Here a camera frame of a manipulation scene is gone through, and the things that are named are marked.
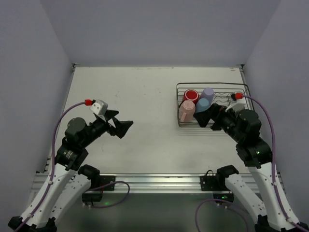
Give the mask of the light blue cup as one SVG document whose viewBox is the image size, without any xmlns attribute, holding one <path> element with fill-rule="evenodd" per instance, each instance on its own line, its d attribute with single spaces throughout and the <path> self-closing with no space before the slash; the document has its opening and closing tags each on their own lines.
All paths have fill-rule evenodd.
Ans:
<svg viewBox="0 0 309 232">
<path fill-rule="evenodd" d="M 205 98 L 200 98 L 196 103 L 195 113 L 206 111 L 210 107 L 210 102 Z"/>
</svg>

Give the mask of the pink mug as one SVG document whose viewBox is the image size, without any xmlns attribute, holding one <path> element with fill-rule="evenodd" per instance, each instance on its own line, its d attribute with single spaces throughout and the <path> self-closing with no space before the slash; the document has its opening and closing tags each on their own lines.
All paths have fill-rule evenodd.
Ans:
<svg viewBox="0 0 309 232">
<path fill-rule="evenodd" d="M 190 122 L 193 119 L 195 109 L 195 104 L 192 101 L 183 101 L 179 108 L 179 121 L 181 123 Z"/>
</svg>

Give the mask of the red mug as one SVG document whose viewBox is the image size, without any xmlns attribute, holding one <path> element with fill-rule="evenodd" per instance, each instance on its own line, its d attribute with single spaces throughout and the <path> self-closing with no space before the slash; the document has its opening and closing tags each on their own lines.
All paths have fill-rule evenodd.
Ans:
<svg viewBox="0 0 309 232">
<path fill-rule="evenodd" d="M 194 89 L 188 89 L 183 94 L 182 101 L 192 101 L 196 104 L 199 100 L 199 93 Z"/>
</svg>

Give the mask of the lavender cup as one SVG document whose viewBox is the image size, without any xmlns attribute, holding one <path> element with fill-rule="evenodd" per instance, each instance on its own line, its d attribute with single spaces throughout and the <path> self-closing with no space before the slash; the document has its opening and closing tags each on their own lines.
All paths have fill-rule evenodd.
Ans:
<svg viewBox="0 0 309 232">
<path fill-rule="evenodd" d="M 209 103 L 212 103 L 214 98 L 214 90 L 210 87 L 204 88 L 204 90 L 200 94 L 201 99 L 207 99 Z"/>
</svg>

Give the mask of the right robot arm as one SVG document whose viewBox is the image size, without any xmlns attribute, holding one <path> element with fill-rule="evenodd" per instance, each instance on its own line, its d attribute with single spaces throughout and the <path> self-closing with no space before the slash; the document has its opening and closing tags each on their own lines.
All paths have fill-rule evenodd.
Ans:
<svg viewBox="0 0 309 232">
<path fill-rule="evenodd" d="M 225 166 L 217 170 L 216 179 L 220 186 L 240 200 L 254 222 L 257 232 L 307 232 L 309 227 L 300 222 L 291 209 L 270 146 L 260 137 L 261 121 L 255 111 L 242 109 L 235 112 L 226 106 L 212 104 L 209 109 L 195 113 L 200 127 L 210 120 L 214 131 L 223 130 L 237 144 L 236 151 L 254 178 L 259 195 L 243 181 L 238 170 Z"/>
</svg>

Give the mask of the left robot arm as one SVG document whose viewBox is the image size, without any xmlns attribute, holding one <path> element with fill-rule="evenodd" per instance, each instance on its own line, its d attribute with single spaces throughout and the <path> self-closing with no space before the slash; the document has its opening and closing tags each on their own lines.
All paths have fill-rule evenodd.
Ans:
<svg viewBox="0 0 309 232">
<path fill-rule="evenodd" d="M 96 114 L 86 123 L 81 117 L 69 121 L 62 144 L 52 150 L 51 170 L 27 209 L 12 217 L 8 226 L 15 232 L 55 232 L 56 224 L 71 205 L 88 191 L 104 191 L 116 182 L 102 182 L 100 171 L 83 162 L 87 147 L 105 133 L 123 138 L 133 121 L 119 121 L 118 111 Z"/>
</svg>

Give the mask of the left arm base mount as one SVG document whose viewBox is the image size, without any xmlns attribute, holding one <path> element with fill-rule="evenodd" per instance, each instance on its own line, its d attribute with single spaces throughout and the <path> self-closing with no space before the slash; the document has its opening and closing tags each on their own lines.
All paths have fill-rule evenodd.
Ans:
<svg viewBox="0 0 309 232">
<path fill-rule="evenodd" d="M 114 175 L 100 175 L 94 179 L 91 183 L 91 187 L 88 191 L 82 194 L 82 202 L 94 206 L 94 203 L 98 203 L 103 198 L 103 192 L 114 191 L 114 185 L 103 188 L 102 186 L 114 182 L 116 177 Z"/>
</svg>

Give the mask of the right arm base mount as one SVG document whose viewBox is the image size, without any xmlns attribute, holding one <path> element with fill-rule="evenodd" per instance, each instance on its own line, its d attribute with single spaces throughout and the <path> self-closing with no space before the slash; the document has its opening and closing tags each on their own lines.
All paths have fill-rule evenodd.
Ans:
<svg viewBox="0 0 309 232">
<path fill-rule="evenodd" d="M 212 170 L 208 170 L 204 175 L 201 175 L 199 180 L 201 190 L 210 192 L 218 205 L 227 205 L 227 202 L 234 202 L 234 194 L 219 183 L 216 174 Z"/>
</svg>

